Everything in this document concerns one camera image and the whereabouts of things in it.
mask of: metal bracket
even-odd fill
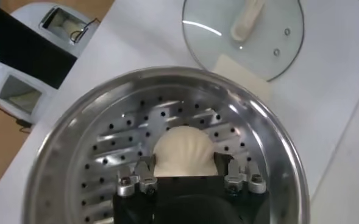
[[[244,174],[239,173],[239,163],[231,159],[228,164],[228,175],[224,177],[224,185],[230,194],[237,194],[243,189]]]
[[[258,164],[255,161],[249,161],[248,164],[248,191],[255,194],[263,194],[266,192],[266,181],[259,171]]]
[[[148,169],[146,162],[140,161],[135,167],[135,173],[140,177],[140,191],[147,195],[152,195],[157,190],[157,178]]]

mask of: white table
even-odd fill
[[[197,67],[182,37],[180,0],[116,0],[0,180],[0,223],[20,223],[30,167],[56,120],[96,85],[138,68]],[[359,99],[359,1],[303,2],[306,37],[272,83],[271,109],[290,133],[313,195]]]

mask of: white dumpling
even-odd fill
[[[156,143],[155,177],[217,175],[214,144],[203,131],[179,126],[167,131]]]

